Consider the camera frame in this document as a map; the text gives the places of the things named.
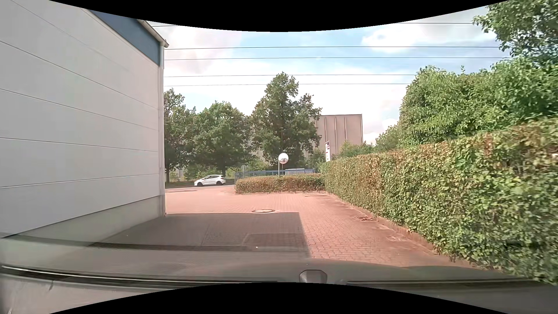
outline building wall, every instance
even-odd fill
[[[45,0],[0,3],[0,56],[1,233],[96,241],[163,213],[162,68]]]
[[[341,152],[345,141],[351,144],[362,144],[362,115],[324,115],[315,121],[318,135],[321,135],[320,149],[325,151],[325,143],[329,141],[331,154]]]

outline windshield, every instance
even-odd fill
[[[510,19],[556,10],[507,3],[308,32],[0,4],[21,32],[0,38],[2,263],[224,278],[326,260],[555,283],[558,39]]]

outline road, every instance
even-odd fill
[[[273,212],[253,213],[254,210]],[[241,230],[245,237],[249,234],[283,233],[289,234],[283,237],[290,237],[291,240],[302,238],[313,258],[395,266],[456,266],[449,258],[434,254],[377,221],[363,221],[360,218],[363,213],[325,193],[237,195],[234,194],[234,186],[188,188],[180,191],[169,189],[166,211],[167,218],[172,218],[173,215],[215,215],[217,224],[218,221],[226,221],[228,228]],[[232,219],[241,215],[247,217],[237,221]],[[261,223],[257,230],[250,229],[256,228],[255,226],[243,225],[243,221],[255,217]],[[269,226],[262,227],[268,221]],[[227,237],[226,230],[223,229],[222,232]]]
[[[253,211],[267,210],[269,213]],[[319,258],[393,266],[447,265],[325,193],[234,193],[234,186],[168,189],[166,217],[120,232],[44,268],[81,273],[204,276],[236,264]]]

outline power line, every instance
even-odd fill
[[[205,78],[205,77],[274,77],[277,74],[231,74],[231,75],[177,75],[168,76],[165,78]],[[290,74],[294,77],[313,77],[313,76],[347,76],[347,75],[357,75],[357,76],[412,76],[415,74]]]
[[[472,22],[400,22],[400,23],[391,23],[391,24],[382,24],[382,25],[372,25],[373,26],[384,26],[384,25],[397,25],[397,24],[433,24],[433,25],[472,25]],[[184,27],[185,25],[151,25],[151,27]]]
[[[165,61],[179,60],[261,60],[261,59],[508,59],[499,56],[286,56],[261,58],[188,58],[165,59]]]
[[[199,50],[199,49],[260,49],[260,48],[499,48],[498,46],[262,46],[262,47],[199,47],[167,48],[165,50]]]
[[[299,85],[409,85],[410,83],[300,83]],[[165,85],[163,87],[182,87],[182,86],[248,86],[248,85],[267,85],[267,84],[204,84],[204,85]]]

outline white car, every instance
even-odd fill
[[[204,185],[223,185],[227,182],[225,178],[220,174],[212,174],[208,175],[205,178],[201,178],[194,182],[194,185],[197,187],[202,187]]]

